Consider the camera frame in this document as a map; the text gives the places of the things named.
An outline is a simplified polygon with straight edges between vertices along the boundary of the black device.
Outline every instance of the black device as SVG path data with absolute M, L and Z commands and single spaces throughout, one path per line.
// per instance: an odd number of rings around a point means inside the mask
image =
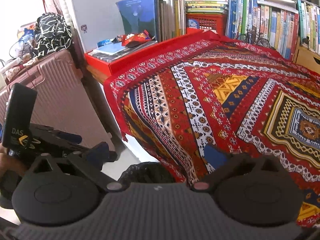
M 81 153 L 81 157 L 101 170 L 105 162 L 114 162 L 116 152 L 109 151 L 106 142 L 89 149 L 79 145 L 80 135 L 54 130 L 53 127 L 30 123 L 37 92 L 19 83 L 12 86 L 1 131 L 2 145 L 9 148 L 9 155 L 30 166 L 41 154 L 53 157 L 67 157 L 72 152 Z M 0 206 L 11 207 L 11 196 L 20 177 L 7 171 L 0 180 Z
M 40 155 L 12 196 L 19 240 L 317 239 L 302 192 L 274 156 L 228 155 L 200 181 L 121 184 L 79 152 Z

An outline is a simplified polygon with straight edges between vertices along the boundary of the cable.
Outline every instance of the cable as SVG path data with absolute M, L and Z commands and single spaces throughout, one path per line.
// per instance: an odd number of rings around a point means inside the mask
M 16 59 L 16 57 L 12 57 L 11 56 L 11 54 L 10 54 L 10 51 L 11 51 L 11 49 L 12 49 L 12 47 L 16 44 L 16 43 L 18 43 L 18 42 L 20 42 L 20 41 L 22 41 L 23 42 L 23 48 L 22 48 L 22 56 L 23 56 L 23 52 L 24 52 L 24 48 L 25 48 L 25 43 L 24 43 L 24 41 L 23 40 L 19 40 L 19 41 L 16 41 L 11 47 L 10 47 L 10 49 L 9 49 L 9 56 L 12 58 L 12 59 Z

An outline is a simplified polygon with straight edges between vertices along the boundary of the red patterned cloth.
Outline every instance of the red patterned cloth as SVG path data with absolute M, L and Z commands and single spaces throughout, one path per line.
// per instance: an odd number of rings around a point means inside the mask
M 177 181 L 214 171 L 204 147 L 275 155 L 320 218 L 320 76 L 276 51 L 204 32 L 155 46 L 104 84 L 123 133 Z

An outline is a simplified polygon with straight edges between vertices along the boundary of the ribbed black surface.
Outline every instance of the ribbed black surface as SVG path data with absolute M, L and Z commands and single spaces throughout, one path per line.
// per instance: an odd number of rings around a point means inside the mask
M 275 228 L 242 225 L 222 213 L 208 194 L 195 193 L 185 184 L 133 183 L 124 192 L 107 194 L 93 214 L 77 223 L 59 228 L 22 224 L 13 236 L 20 240 L 292 240 L 300 232 L 295 223 Z

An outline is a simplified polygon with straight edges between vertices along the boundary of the red box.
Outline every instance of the red box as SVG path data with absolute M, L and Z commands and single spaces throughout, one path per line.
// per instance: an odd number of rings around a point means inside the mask
M 84 58 L 87 60 L 87 63 L 94 67 L 95 69 L 101 71 L 102 73 L 106 74 L 108 77 L 111 76 L 112 74 L 120 71 L 122 68 L 126 67 L 129 65 L 131 62 L 135 61 L 136 58 L 143 58 L 143 57 L 148 57 L 149 54 L 153 53 L 154 51 L 157 51 L 159 49 L 162 49 L 163 47 L 168 47 L 172 43 L 174 43 L 175 40 L 182 40 L 185 39 L 186 37 L 190 37 L 193 35 L 197 35 L 198 33 L 202 32 L 202 30 L 198 29 L 193 29 L 189 31 L 190 28 L 187 28 L 187 34 L 169 39 L 167 41 L 163 41 L 154 45 L 151 45 L 149 47 L 146 47 L 144 49 L 140 49 L 132 54 L 129 54 L 127 56 L 124 56 L 120 59 L 115 60 L 114 62 L 107 63 L 105 61 L 102 61 L 100 59 L 97 59 L 95 57 L 92 57 L 88 55 L 88 53 L 84 54 Z
M 199 22 L 202 30 L 215 30 L 218 34 L 224 36 L 227 23 L 226 14 L 186 14 L 186 18 L 194 19 Z

